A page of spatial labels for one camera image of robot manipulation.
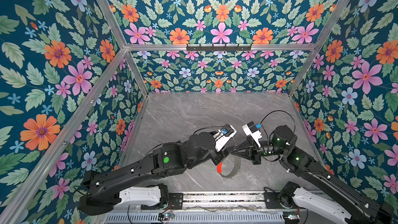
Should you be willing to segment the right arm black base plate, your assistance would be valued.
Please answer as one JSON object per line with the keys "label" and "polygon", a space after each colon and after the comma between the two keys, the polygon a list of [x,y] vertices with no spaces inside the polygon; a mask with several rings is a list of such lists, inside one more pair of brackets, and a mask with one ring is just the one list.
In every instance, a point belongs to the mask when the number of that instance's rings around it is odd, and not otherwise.
{"label": "right arm black base plate", "polygon": [[288,209],[293,206],[291,200],[285,194],[267,191],[263,195],[264,195],[265,205],[268,209],[277,209],[277,208]]}

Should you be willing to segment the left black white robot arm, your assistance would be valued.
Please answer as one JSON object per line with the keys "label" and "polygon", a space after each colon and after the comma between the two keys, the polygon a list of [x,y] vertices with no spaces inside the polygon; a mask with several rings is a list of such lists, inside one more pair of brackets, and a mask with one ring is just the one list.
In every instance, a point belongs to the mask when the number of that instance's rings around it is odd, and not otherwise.
{"label": "left black white robot arm", "polygon": [[183,174],[208,160],[219,165],[231,152],[230,147],[216,149],[216,132],[193,134],[185,142],[160,144],[137,162],[112,172],[85,173],[78,210],[89,216],[108,213],[122,202],[121,192],[143,181]]}

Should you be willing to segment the large keyring with red grip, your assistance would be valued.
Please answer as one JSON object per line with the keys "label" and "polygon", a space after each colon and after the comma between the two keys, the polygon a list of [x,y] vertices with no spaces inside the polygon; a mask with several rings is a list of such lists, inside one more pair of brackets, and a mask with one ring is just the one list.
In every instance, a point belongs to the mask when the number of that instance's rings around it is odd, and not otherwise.
{"label": "large keyring with red grip", "polygon": [[228,174],[223,174],[222,172],[222,162],[217,165],[217,173],[223,178],[223,179],[231,179],[233,178],[240,170],[241,168],[241,158],[235,155],[232,155],[232,158],[234,160],[233,167],[231,171]]}

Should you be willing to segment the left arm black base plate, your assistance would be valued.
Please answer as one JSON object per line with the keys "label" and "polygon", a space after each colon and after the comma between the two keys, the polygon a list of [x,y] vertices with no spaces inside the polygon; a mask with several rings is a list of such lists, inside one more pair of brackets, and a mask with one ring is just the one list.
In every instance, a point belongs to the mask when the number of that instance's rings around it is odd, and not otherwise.
{"label": "left arm black base plate", "polygon": [[154,206],[141,205],[142,210],[180,210],[183,205],[183,193],[168,193],[166,196],[160,198],[160,202]]}

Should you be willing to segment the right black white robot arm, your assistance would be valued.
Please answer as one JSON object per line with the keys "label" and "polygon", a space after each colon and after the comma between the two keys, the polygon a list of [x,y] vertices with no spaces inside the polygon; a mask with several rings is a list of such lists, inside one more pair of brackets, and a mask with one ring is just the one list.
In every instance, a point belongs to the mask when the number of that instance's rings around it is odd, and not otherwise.
{"label": "right black white robot arm", "polygon": [[267,141],[261,139],[257,125],[245,125],[243,130],[247,140],[232,149],[233,155],[250,160],[254,165],[260,164],[263,157],[275,156],[288,173],[310,182],[330,197],[327,200],[288,182],[279,193],[283,207],[294,204],[336,224],[392,223],[394,209],[389,203],[368,199],[339,180],[311,155],[296,147],[297,136],[288,126],[278,126]]}

